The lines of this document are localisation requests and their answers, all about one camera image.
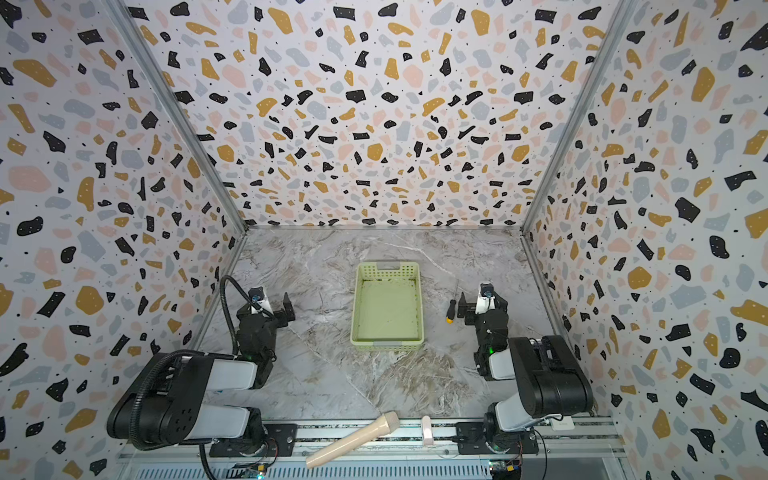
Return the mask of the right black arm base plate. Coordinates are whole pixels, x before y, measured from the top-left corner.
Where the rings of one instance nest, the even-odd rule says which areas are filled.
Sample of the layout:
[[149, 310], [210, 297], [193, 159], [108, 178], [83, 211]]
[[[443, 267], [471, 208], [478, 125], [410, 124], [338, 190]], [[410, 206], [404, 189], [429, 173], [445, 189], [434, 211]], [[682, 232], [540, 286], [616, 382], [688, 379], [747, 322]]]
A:
[[539, 453], [537, 436], [532, 430], [494, 431], [484, 422], [458, 422], [455, 429], [455, 443], [461, 455]]

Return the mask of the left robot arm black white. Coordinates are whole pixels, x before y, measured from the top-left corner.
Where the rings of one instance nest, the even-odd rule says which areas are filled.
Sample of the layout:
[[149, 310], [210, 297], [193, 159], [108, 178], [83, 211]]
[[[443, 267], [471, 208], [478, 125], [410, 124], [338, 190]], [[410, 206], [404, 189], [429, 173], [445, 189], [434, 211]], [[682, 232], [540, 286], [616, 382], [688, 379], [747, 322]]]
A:
[[261, 288], [248, 296], [236, 315], [237, 353], [156, 353], [110, 412], [106, 431], [111, 438], [142, 451], [210, 445], [213, 456], [289, 452], [264, 425], [259, 409], [206, 400], [212, 392], [264, 387], [276, 361], [277, 332], [295, 319], [288, 296], [277, 309]]

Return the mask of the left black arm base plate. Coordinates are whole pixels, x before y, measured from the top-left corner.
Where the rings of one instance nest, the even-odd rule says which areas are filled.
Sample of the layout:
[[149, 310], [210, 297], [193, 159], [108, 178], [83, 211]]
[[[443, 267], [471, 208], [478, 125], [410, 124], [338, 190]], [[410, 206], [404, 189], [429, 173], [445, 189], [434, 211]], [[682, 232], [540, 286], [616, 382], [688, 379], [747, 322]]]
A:
[[224, 439], [214, 443], [208, 452], [211, 458], [242, 460], [272, 460], [290, 457], [297, 439], [295, 423], [267, 423], [259, 427], [252, 437]]

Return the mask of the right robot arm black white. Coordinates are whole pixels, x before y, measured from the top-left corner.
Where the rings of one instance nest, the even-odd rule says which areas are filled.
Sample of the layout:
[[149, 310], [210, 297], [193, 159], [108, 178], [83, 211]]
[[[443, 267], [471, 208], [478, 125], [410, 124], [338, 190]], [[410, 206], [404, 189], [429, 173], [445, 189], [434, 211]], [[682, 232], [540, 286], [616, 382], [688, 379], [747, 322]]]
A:
[[499, 453], [523, 449], [523, 439], [540, 423], [592, 409], [590, 382], [566, 340], [560, 335], [511, 337], [508, 302], [491, 284], [480, 286], [474, 303], [464, 295], [451, 301], [446, 319], [462, 319], [474, 329], [478, 347], [473, 359], [483, 379], [516, 384], [509, 398], [489, 406], [477, 433], [459, 434], [461, 442]]

